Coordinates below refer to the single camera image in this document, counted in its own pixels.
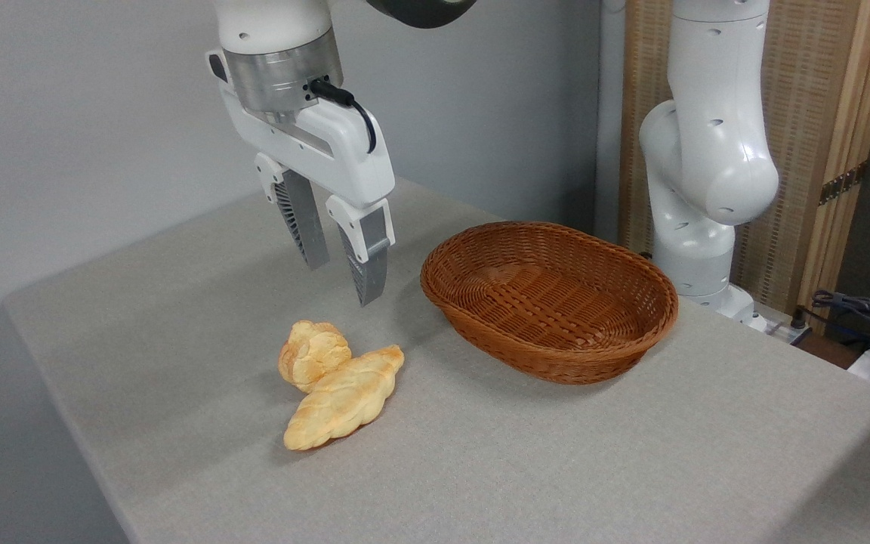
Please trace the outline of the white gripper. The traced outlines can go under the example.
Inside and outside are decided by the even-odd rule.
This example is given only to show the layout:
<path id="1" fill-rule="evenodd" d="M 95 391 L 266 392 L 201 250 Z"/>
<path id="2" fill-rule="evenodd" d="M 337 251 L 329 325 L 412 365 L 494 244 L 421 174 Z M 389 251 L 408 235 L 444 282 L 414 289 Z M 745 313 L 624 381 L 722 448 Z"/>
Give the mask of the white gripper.
<path id="1" fill-rule="evenodd" d="M 318 100 L 276 122 L 270 113 L 241 105 L 222 51 L 208 51 L 207 62 L 237 134 L 261 152 L 255 156 L 258 179 L 307 267 L 329 262 L 312 181 L 332 193 L 325 206 L 338 225 L 360 306 L 381 297 L 389 248 L 396 244 L 385 199 L 396 176 L 375 117 Z"/>

